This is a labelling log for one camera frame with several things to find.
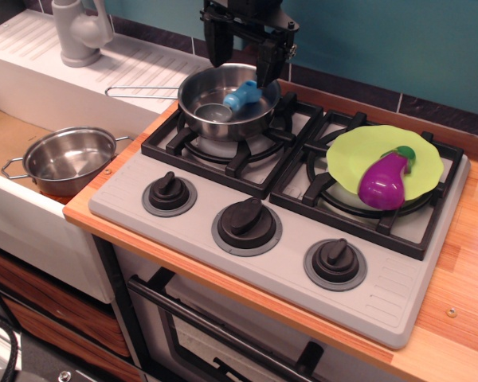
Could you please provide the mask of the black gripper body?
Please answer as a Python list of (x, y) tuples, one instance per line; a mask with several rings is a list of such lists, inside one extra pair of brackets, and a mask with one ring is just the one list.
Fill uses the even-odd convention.
[(229, 30), (238, 37), (258, 45), (266, 39), (285, 41), (296, 54), (295, 35), (299, 24), (288, 16), (281, 1), (204, 1), (201, 21), (205, 19), (232, 20)]

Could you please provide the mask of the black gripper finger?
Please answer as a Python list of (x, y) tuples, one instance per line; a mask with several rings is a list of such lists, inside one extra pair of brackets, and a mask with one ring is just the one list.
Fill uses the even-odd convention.
[(292, 47), (288, 47), (285, 41), (266, 39), (260, 43), (257, 54), (257, 87), (266, 88), (277, 80), (291, 54)]
[(229, 30), (232, 24), (232, 20), (204, 20), (207, 52), (214, 67), (219, 67), (232, 58), (233, 33)]

